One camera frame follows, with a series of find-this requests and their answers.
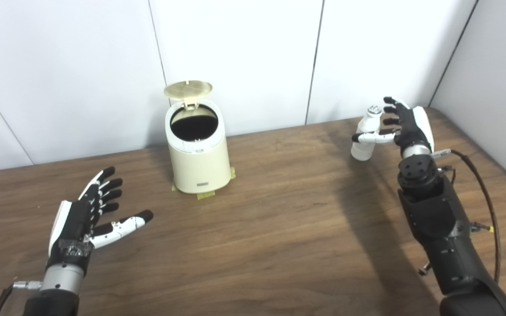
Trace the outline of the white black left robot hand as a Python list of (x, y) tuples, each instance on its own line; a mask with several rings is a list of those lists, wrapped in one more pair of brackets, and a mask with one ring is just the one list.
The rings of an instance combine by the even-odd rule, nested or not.
[(100, 225), (105, 214), (119, 209), (115, 200), (122, 195), (121, 178), (111, 179), (115, 167), (98, 172), (74, 201), (62, 200), (52, 226), (46, 269), (73, 265), (87, 274), (92, 252), (128, 236), (154, 217), (143, 210), (129, 217)]

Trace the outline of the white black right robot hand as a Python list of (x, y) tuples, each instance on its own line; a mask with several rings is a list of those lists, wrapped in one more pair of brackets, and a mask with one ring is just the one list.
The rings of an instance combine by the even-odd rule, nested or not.
[(384, 97), (385, 106), (371, 106), (352, 136), (350, 154), (359, 161), (371, 158), (376, 144), (394, 143), (402, 158), (434, 152), (434, 137), (424, 108), (411, 108), (393, 97)]

